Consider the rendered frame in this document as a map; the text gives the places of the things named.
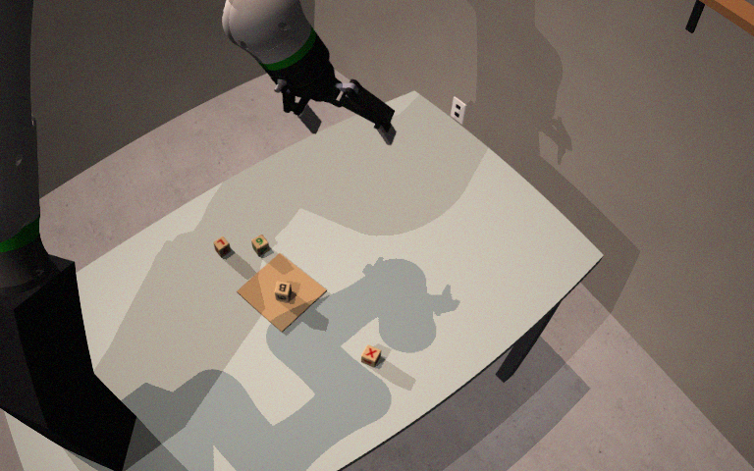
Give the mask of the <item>tan square mat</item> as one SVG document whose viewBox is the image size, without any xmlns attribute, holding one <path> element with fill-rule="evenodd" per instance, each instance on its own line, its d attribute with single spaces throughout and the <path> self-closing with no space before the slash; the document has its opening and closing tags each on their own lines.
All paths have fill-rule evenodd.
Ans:
<svg viewBox="0 0 754 471">
<path fill-rule="evenodd" d="M 290 302 L 276 300 L 277 282 L 291 283 Z M 327 290 L 279 253 L 237 293 L 283 332 Z"/>
</svg>

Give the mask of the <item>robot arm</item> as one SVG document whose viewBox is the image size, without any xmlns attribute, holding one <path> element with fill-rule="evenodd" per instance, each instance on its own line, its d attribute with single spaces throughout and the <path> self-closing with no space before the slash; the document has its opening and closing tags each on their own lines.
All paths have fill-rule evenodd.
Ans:
<svg viewBox="0 0 754 471">
<path fill-rule="evenodd" d="M 33 0 L 0 0 L 0 295 L 34 288 L 51 271 L 39 233 L 32 10 Z M 329 62 L 329 50 L 299 0 L 226 0 L 222 24 L 277 84 L 275 92 L 311 82 Z"/>
</svg>

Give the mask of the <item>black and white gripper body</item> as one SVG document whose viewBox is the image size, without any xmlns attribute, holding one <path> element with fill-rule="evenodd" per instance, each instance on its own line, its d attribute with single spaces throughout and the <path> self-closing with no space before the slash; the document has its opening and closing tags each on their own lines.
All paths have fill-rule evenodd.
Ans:
<svg viewBox="0 0 754 471">
<path fill-rule="evenodd" d="M 320 92 L 337 99 L 341 91 L 335 87 L 336 83 L 341 82 L 336 79 L 334 67 L 329 61 L 324 71 L 317 78 L 300 87 L 290 88 L 289 91 L 294 96 L 302 98 L 310 97 L 313 95 L 311 98 L 312 100 L 322 102 L 322 100 L 317 98 Z M 315 93 L 318 94 L 315 95 Z"/>
</svg>

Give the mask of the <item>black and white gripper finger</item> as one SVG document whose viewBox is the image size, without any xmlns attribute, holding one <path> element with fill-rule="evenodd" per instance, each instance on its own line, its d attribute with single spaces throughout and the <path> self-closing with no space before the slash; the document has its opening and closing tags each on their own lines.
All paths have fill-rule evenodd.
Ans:
<svg viewBox="0 0 754 471">
<path fill-rule="evenodd" d="M 307 104 L 312 96 L 301 97 L 300 103 L 296 103 L 296 97 L 287 88 L 282 88 L 281 92 L 283 94 L 284 112 L 294 112 L 312 133 L 317 134 L 322 122 Z"/>
<path fill-rule="evenodd" d="M 339 108 L 345 107 L 374 123 L 374 129 L 380 133 L 387 145 L 392 145 L 397 133 L 391 124 L 395 110 L 363 88 L 355 79 L 351 79 L 350 83 L 336 83 L 335 87 L 343 92 L 339 101 L 322 92 L 317 98 Z"/>
</svg>

